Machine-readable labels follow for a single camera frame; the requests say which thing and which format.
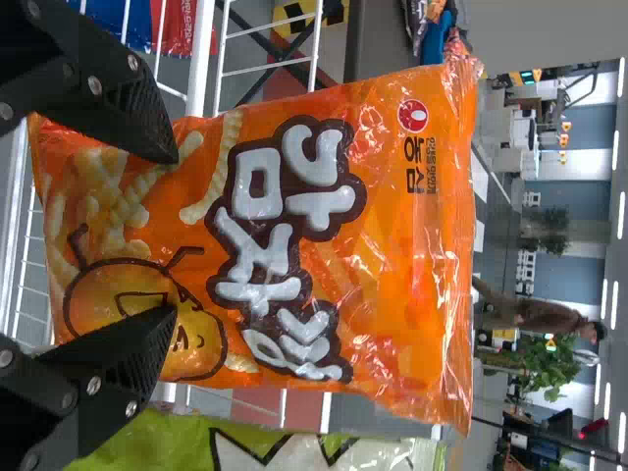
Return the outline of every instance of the person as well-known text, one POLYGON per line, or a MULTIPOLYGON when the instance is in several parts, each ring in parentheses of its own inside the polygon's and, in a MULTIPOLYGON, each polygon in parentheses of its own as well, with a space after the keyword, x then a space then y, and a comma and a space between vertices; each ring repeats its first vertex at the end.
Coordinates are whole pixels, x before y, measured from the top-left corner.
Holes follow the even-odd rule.
POLYGON ((485 313, 484 329, 513 329, 540 334, 575 334, 592 344, 604 340, 606 326, 589 321, 575 309, 538 299, 519 299, 495 292, 485 282, 473 277, 473 288, 493 307, 485 313))

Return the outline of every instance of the red sign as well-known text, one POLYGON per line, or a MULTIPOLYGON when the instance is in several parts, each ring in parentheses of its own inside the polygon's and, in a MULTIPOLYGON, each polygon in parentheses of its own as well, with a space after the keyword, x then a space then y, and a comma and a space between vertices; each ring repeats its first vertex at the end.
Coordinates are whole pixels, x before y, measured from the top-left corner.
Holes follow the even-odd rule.
POLYGON ((428 125, 428 108, 419 100, 406 100, 399 106, 399 122, 410 132, 421 132, 428 125))

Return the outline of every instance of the black and yellow sign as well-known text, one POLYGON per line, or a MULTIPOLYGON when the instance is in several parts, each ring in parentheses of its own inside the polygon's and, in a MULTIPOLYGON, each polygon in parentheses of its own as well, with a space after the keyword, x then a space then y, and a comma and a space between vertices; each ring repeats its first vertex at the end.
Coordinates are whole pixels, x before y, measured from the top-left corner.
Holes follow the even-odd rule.
MULTIPOLYGON (((349 0, 342 0, 341 3, 341 8, 323 20, 323 26, 333 26, 348 21, 349 0)), ((299 0, 276 7, 273 12, 273 23, 316 13, 316 4, 317 0, 299 0)), ((275 31, 281 37, 288 37, 291 34, 302 32, 313 21, 314 18, 297 20, 296 22, 275 26, 275 31)))

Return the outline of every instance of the blue object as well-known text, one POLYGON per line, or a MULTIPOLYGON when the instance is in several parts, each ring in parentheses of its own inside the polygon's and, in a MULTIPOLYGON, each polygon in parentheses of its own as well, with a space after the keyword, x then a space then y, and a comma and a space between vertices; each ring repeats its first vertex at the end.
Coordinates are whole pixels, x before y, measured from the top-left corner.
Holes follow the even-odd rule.
MULTIPOLYGON (((70 0, 69 5, 75 10, 80 9, 80 0, 70 0)), ((125 15, 124 0, 90 0, 87 2, 85 14, 92 18, 100 27, 122 36, 122 22, 125 15)), ((152 43, 152 21, 150 0, 133 0, 129 10, 129 29, 127 30, 127 46, 133 49, 150 50, 152 43)))
POLYGON ((453 26, 449 10, 443 11, 438 24, 428 23, 428 30, 421 42, 421 65, 432 66, 445 61, 445 43, 453 26))

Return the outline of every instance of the potted plant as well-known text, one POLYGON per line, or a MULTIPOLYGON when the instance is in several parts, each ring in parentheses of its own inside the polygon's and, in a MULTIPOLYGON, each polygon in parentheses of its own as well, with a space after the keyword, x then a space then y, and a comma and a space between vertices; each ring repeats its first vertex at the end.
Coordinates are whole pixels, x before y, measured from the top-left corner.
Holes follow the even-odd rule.
POLYGON ((517 351, 478 351, 476 356, 487 365, 508 368, 519 374, 522 394, 546 389, 545 400, 556 402, 562 397, 560 388, 573 381, 581 364, 574 358, 574 336, 557 336, 553 340, 555 351, 547 349, 545 339, 523 336, 518 341, 517 351))

